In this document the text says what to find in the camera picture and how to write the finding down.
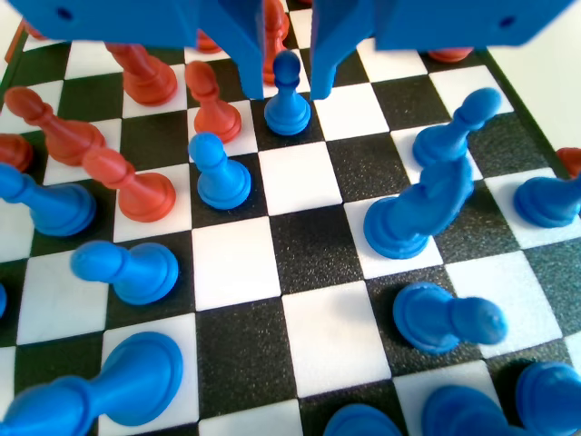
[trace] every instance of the toppled pawn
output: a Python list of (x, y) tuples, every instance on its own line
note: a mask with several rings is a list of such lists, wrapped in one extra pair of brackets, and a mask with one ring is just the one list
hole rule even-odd
[(97, 205), (79, 184), (41, 187), (28, 174), (0, 163), (0, 198), (30, 208), (35, 229), (50, 236), (69, 236), (85, 229), (93, 220)]
[(581, 430), (581, 377), (564, 363), (533, 363), (518, 377), (517, 410), (525, 428), (534, 434), (577, 434)]
[(178, 261), (158, 243), (142, 243), (131, 250), (106, 241), (81, 245), (71, 257), (74, 275), (88, 282), (113, 285), (117, 296), (129, 304), (156, 302), (178, 279)]
[(418, 164), (426, 167), (465, 155), (468, 134), (484, 127), (496, 115), (501, 103), (500, 93), (494, 88), (482, 88), (470, 94), (449, 124), (434, 125), (418, 134), (412, 148)]
[(423, 352), (450, 352), (460, 341), (492, 345), (507, 336), (502, 311), (482, 298), (454, 298), (434, 283), (406, 286), (393, 316), (401, 335)]

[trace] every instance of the white square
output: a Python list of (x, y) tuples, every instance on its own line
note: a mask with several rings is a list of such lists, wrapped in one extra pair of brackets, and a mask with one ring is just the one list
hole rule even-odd
[(520, 247), (538, 247), (539, 245), (559, 243), (581, 236), (581, 220), (579, 220), (578, 216), (568, 226), (553, 229), (539, 227), (528, 223), (520, 217), (514, 205), (515, 191), (518, 186), (533, 177), (555, 177), (555, 173), (550, 168), (542, 168), (524, 173), (500, 175), (485, 180)]
[(158, 332), (170, 336), (178, 344), (182, 352), (183, 377), (182, 384), (173, 401), (153, 421), (137, 427), (125, 427), (111, 421), (108, 416), (101, 415), (99, 417), (100, 436), (143, 433), (198, 421), (200, 417), (198, 404), (198, 357), (194, 316), (193, 313), (188, 313), (105, 332), (103, 336), (103, 363), (117, 345), (133, 334), (138, 332)]
[(154, 114), (165, 114), (168, 112), (185, 111), (188, 108), (187, 87), (185, 85), (185, 65), (171, 65), (178, 81), (178, 89), (172, 100), (159, 106), (144, 106), (136, 103), (125, 91), (123, 91), (123, 118), (135, 116), (146, 116)]
[(97, 41), (73, 41), (64, 79), (77, 79), (90, 75), (122, 73), (105, 44)]
[(302, 436), (299, 402), (277, 402), (201, 420), (199, 431), (200, 436)]
[(343, 200), (325, 143), (260, 152), (269, 215), (304, 211)]
[(198, 311), (281, 295), (268, 217), (194, 229), (192, 240)]
[(282, 305), (299, 397), (391, 377), (365, 282), (284, 295)]
[(71, 271), (73, 252), (28, 260), (16, 343), (50, 341), (105, 328), (109, 285)]
[(463, 363), (433, 371), (418, 372), (393, 379), (409, 436), (422, 436), (421, 417), (429, 396), (444, 386), (466, 386), (486, 394), (500, 404), (490, 374), (483, 361)]
[(512, 104), (510, 104), (485, 65), (440, 71), (431, 73), (429, 77), (432, 79), (434, 86), (436, 86), (436, 90), (450, 116), (462, 105), (469, 94), (480, 88), (495, 88), (500, 92), (502, 104), (498, 110), (499, 114), (514, 111)]
[[(97, 121), (91, 123), (99, 132), (103, 134), (108, 148), (116, 152), (121, 149), (121, 118), (115, 120)], [(46, 171), (44, 172), (44, 184), (77, 182), (79, 180), (90, 179), (82, 166), (69, 166), (57, 162), (51, 156), (46, 161)]]
[(385, 197), (345, 203), (345, 213), (347, 214), (355, 248), (357, 248), (363, 277), (373, 279), (383, 275), (403, 273), (419, 268), (441, 265), (443, 263), (442, 256), (439, 254), (438, 247), (434, 242), (434, 238), (431, 236), (428, 239), (428, 246), (426, 246), (424, 251), (411, 259), (388, 259), (371, 248), (363, 232), (363, 223), (367, 210), (381, 198)]
[[(397, 130), (391, 132), (391, 138), (393, 143), (398, 149), (399, 157), (401, 162), (403, 162), (403, 167), (408, 174), (409, 181), (411, 184), (416, 184), (419, 182), (419, 176), (423, 170), (423, 167), (416, 161), (413, 154), (413, 145), (416, 141), (416, 136), (419, 132), (429, 127), (428, 125), (423, 127), (413, 127), (411, 129)], [(468, 162), (470, 163), (470, 168), (472, 168), (472, 180), (482, 180), (482, 173), (478, 169), (476, 162), (472, 154), (468, 152), (467, 154)]]
[(161, 220), (153, 223), (139, 223), (130, 220), (119, 209), (119, 193), (115, 202), (115, 225), (113, 228), (113, 241), (131, 241), (159, 234), (183, 232), (192, 229), (192, 208), (190, 206), (190, 166), (187, 163), (180, 165), (155, 168), (142, 173), (159, 173), (166, 176), (172, 182), (175, 189), (175, 205), (171, 212)]
[(446, 265), (446, 271), (458, 297), (490, 300), (505, 314), (507, 338), (497, 345), (480, 345), (485, 358), (562, 337), (547, 297), (523, 252), (451, 263)]
[[(61, 92), (63, 91), (63, 81), (47, 82), (46, 84), (35, 84), (28, 86), (28, 89), (35, 91), (43, 102), (50, 104), (53, 112), (58, 113), (58, 104), (61, 101)], [(4, 105), (0, 112), (0, 134), (26, 134), (41, 130), (40, 127), (29, 125), (19, 116), (14, 115)]]
[(371, 84), (333, 88), (315, 107), (326, 141), (389, 131)]
[(415, 50), (377, 51), (375, 39), (364, 39), (357, 46), (359, 58), (371, 82), (401, 79), (427, 74), (426, 66)]

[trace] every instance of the red pawn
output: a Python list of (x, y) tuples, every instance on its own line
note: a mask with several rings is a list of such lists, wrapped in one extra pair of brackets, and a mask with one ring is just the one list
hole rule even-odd
[(133, 165), (110, 148), (91, 150), (84, 156), (83, 168), (107, 188), (119, 190), (119, 209), (130, 220), (161, 220), (175, 204), (175, 189), (167, 177), (136, 174)]
[(48, 153), (57, 162), (79, 166), (86, 152), (105, 147), (105, 139), (94, 125), (57, 117), (53, 108), (31, 89), (11, 88), (6, 91), (4, 101), (14, 115), (43, 129)]
[(105, 44), (123, 67), (123, 89), (137, 103), (159, 106), (172, 100), (178, 81), (169, 65), (141, 45)]
[(220, 100), (220, 88), (212, 68), (201, 61), (193, 61), (185, 68), (185, 83), (192, 97), (200, 102), (200, 110), (193, 121), (198, 134), (210, 132), (228, 143), (240, 133), (242, 120), (238, 109)]

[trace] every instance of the fallen chess piece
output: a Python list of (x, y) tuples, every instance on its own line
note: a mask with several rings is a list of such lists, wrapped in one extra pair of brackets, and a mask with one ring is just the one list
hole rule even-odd
[(172, 338), (136, 333), (117, 345), (94, 379), (65, 376), (22, 391), (0, 434), (82, 435), (101, 414), (120, 425), (143, 425), (170, 405), (182, 376), (182, 352)]

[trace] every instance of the blue pawn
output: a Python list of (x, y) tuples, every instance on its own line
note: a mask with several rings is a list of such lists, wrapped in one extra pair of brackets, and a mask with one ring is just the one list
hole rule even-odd
[(182, 374), (173, 339), (136, 333), (117, 345), (94, 379), (66, 376), (21, 392), (0, 422), (0, 435), (86, 434), (104, 413), (121, 425), (143, 425), (172, 402)]
[(422, 412), (424, 436), (526, 436), (508, 425), (495, 402), (465, 386), (446, 386), (430, 395)]
[(30, 207), (35, 229), (50, 236), (69, 236), (91, 223), (97, 210), (93, 196), (78, 184), (41, 187), (28, 174), (0, 163), (0, 198)]
[(272, 71), (279, 93), (264, 107), (266, 124), (276, 134), (298, 134), (305, 130), (310, 120), (309, 103), (296, 91), (300, 82), (299, 57), (289, 50), (278, 53)]
[(500, 93), (494, 88), (482, 88), (470, 94), (449, 124), (434, 125), (418, 134), (412, 149), (416, 161), (426, 167), (466, 155), (468, 134), (484, 127), (498, 112), (501, 102)]
[(517, 382), (517, 410), (527, 430), (570, 436), (581, 430), (581, 377), (564, 363), (534, 363)]
[(535, 177), (515, 192), (515, 209), (521, 218), (540, 227), (565, 227), (581, 207), (581, 177), (571, 181)]
[(443, 232), (454, 221), (473, 190), (466, 157), (435, 163), (399, 197), (371, 205), (363, 224), (365, 237), (382, 256), (414, 257), (426, 248), (430, 235)]
[(449, 352), (460, 341), (492, 345), (507, 336), (507, 321), (495, 304), (454, 298), (434, 283), (406, 286), (396, 297), (393, 316), (401, 335), (431, 354)]
[(178, 261), (163, 245), (141, 243), (131, 250), (106, 241), (81, 245), (71, 257), (74, 275), (112, 283), (117, 296), (134, 305), (163, 298), (178, 279)]
[(196, 134), (188, 146), (200, 170), (198, 194), (215, 209), (240, 206), (251, 192), (251, 175), (244, 165), (226, 157), (224, 145), (215, 134)]

